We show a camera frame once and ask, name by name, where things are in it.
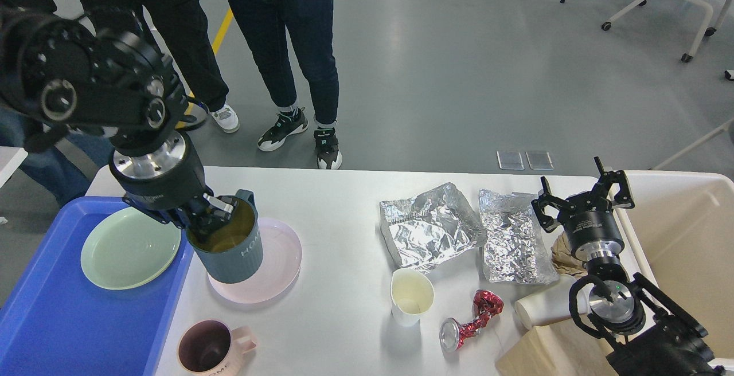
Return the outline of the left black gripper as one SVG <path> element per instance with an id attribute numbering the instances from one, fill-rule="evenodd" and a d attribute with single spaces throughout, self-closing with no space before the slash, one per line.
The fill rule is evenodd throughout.
<path id="1" fill-rule="evenodd" d="M 190 138 L 175 131 L 151 154 L 115 151 L 110 172 L 126 191 L 123 201 L 153 219 L 186 228 L 189 238 L 208 238 L 230 224 L 234 196 L 207 194 L 204 167 Z"/>

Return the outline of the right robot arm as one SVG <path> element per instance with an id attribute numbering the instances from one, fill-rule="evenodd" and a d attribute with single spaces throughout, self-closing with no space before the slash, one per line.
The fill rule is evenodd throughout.
<path id="1" fill-rule="evenodd" d="M 585 334 L 612 348 L 606 359 L 619 375 L 724 375 L 711 366 L 713 351 L 705 327 L 651 280 L 629 275 L 620 261 L 626 247 L 615 209 L 632 209 L 634 196 L 622 170 L 606 170 L 595 157 L 599 177 L 592 190 L 568 198 L 553 195 L 547 178 L 532 208 L 545 232 L 562 227 L 587 274 L 571 285 L 571 319 Z"/>

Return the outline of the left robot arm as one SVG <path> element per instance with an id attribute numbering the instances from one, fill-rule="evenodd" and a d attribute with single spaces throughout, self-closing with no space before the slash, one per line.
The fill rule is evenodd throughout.
<path id="1" fill-rule="evenodd" d="M 236 206 L 205 184 L 192 142 L 176 129 L 189 102 L 173 59 L 141 37 L 92 34 L 74 20 L 2 7 L 2 106 L 48 127 L 29 136 L 26 150 L 70 132 L 107 138 L 126 204 L 207 237 Z"/>

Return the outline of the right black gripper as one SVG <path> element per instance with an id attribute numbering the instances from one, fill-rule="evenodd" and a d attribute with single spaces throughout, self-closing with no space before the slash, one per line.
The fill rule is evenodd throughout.
<path id="1" fill-rule="evenodd" d="M 541 177 L 542 190 L 530 202 L 540 227 L 546 233 L 562 225 L 571 254 L 588 262 L 598 257 L 616 257 L 624 250 L 621 232 L 614 219 L 615 209 L 633 209 L 634 196 L 623 170 L 606 170 L 600 157 L 594 162 L 599 177 L 591 191 L 585 194 L 585 209 L 554 196 L 546 177 Z M 557 215 L 546 214 L 550 206 Z"/>

